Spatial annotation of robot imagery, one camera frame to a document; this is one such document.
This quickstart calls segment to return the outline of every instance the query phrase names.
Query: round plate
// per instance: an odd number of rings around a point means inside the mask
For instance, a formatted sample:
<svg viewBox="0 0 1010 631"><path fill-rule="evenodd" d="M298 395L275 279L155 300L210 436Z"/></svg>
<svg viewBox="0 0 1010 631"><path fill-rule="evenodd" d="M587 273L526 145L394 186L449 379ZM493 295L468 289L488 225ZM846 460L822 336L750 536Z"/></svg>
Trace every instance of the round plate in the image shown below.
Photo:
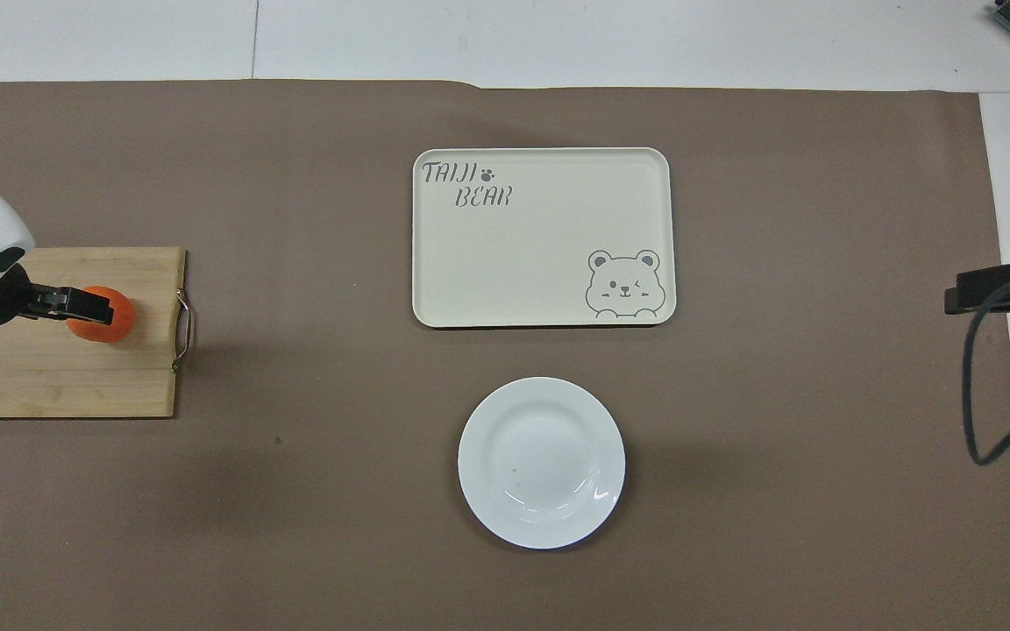
<svg viewBox="0 0 1010 631"><path fill-rule="evenodd" d="M592 534L614 510L625 472L610 413L552 377L490 393L458 444L470 510L494 535L525 548L560 548Z"/></svg>

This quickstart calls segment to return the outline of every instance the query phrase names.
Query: wooden cutting board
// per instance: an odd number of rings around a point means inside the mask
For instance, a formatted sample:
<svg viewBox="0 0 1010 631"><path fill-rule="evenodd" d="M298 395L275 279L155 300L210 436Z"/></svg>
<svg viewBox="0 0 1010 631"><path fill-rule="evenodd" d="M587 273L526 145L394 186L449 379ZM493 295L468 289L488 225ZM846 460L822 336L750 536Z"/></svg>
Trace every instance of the wooden cutting board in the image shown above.
<svg viewBox="0 0 1010 631"><path fill-rule="evenodd" d="M0 418L172 416L184 248L36 248L21 265L32 283L123 292L136 322L116 343L77 338L56 320L3 324Z"/></svg>

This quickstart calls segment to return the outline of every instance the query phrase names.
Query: black cable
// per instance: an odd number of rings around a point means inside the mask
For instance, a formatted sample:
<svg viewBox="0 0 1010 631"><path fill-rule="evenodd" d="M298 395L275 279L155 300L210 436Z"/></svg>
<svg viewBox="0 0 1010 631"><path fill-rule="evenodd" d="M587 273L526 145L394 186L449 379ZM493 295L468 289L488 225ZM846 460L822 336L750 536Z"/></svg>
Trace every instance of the black cable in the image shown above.
<svg viewBox="0 0 1010 631"><path fill-rule="evenodd" d="M1010 281L1000 285L985 302L977 308L977 315L969 323L969 332L966 334L966 351L961 360L961 412L966 423L966 444L969 447L969 454L974 457L974 462L986 466L1010 447L1010 431L1007 432L997 446L990 448L987 455L980 455L977 448L977 435L974 433L974 344L977 342L977 330L981 327L981 320L985 319L987 313L1000 302L1003 296L1010 293Z"/></svg>

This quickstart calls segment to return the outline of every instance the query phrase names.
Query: white floor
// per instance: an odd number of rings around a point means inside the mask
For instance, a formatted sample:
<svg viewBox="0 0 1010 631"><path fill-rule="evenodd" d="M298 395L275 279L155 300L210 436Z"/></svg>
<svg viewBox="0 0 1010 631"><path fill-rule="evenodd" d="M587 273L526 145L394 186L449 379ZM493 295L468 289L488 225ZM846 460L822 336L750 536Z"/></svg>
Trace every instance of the white floor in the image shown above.
<svg viewBox="0 0 1010 631"><path fill-rule="evenodd" d="M989 0L0 0L0 81L307 77L980 92L1002 258L1010 260L1010 36L991 23L990 7Z"/></svg>

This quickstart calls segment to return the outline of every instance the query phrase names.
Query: rectangular tray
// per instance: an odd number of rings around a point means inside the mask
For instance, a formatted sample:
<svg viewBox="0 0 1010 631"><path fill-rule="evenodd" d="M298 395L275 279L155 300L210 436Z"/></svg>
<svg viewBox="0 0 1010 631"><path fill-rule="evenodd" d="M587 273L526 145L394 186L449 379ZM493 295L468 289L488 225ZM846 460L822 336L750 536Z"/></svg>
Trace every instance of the rectangular tray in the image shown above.
<svg viewBox="0 0 1010 631"><path fill-rule="evenodd" d="M661 151L431 149L415 161L412 309L426 326L641 326L676 305Z"/></svg>

